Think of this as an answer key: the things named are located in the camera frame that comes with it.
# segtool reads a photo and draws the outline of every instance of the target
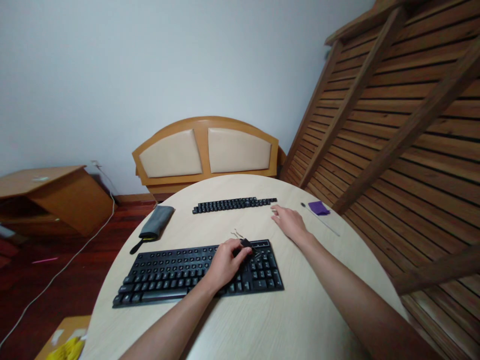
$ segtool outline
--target person's left hand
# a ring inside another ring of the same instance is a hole
[[[248,254],[252,253],[251,247],[243,247],[238,255],[234,257],[233,251],[241,247],[239,239],[231,238],[221,243],[202,281],[209,283],[210,286],[218,291],[232,280],[235,273],[239,270],[242,261]]]

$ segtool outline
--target hand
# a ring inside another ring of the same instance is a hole
[[[275,215],[271,217],[273,221],[297,245],[299,241],[309,234],[304,220],[298,211],[281,207],[280,205],[273,205],[270,209],[274,210]]]
[[[202,279],[209,283],[215,292],[232,280],[247,255],[252,253],[251,247],[243,247],[234,257],[233,251],[241,247],[240,240],[232,238],[218,246],[210,268]]]

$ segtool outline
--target round table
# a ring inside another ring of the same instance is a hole
[[[335,308],[300,250],[270,218],[269,206],[192,214],[198,203],[236,198],[277,198],[297,210],[308,231],[349,269],[370,285],[404,318],[405,310],[375,256],[357,233],[334,211],[322,219],[301,203],[317,201],[283,181],[257,175],[225,175],[195,183],[162,205],[175,212],[159,241],[139,252],[220,244],[237,229],[249,239],[271,241],[284,291],[214,299],[185,351],[188,359],[364,359],[368,355]],[[118,359],[175,303],[112,309],[112,300],[130,271],[142,226],[123,245],[96,300],[83,359]]]

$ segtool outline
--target table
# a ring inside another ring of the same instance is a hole
[[[297,210],[307,229],[404,318],[387,274],[363,240],[335,212],[325,217],[340,237],[301,202],[317,199],[286,182],[257,175],[225,175],[195,183],[167,199],[176,210],[159,241],[140,252],[216,245],[234,228],[249,240],[270,239],[284,291],[213,301],[188,345],[188,359],[365,359],[368,355],[320,285],[300,250],[270,218],[269,206],[192,214],[197,203],[235,198],[278,198]],[[135,256],[130,249],[147,218],[128,238],[108,272],[93,310],[83,359],[118,359],[175,303],[112,309]]]
[[[112,214],[112,199],[85,165],[0,177],[0,223],[25,236],[88,236]]]

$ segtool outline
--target purple cloth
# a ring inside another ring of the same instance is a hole
[[[330,210],[328,210],[321,201],[309,202],[308,206],[317,215],[328,215],[328,214],[330,214]]]

